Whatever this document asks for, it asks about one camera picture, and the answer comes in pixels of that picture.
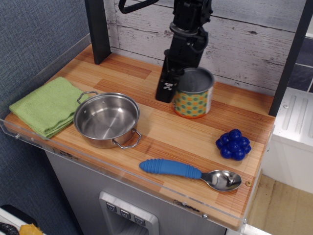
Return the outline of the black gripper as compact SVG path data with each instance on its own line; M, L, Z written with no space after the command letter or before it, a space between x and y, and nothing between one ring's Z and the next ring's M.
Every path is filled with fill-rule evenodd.
M171 103L179 83L179 75L185 68L199 66L209 36L203 25L210 22L212 1L176 0L174 19L170 23L173 38L165 59L156 90L156 100Z

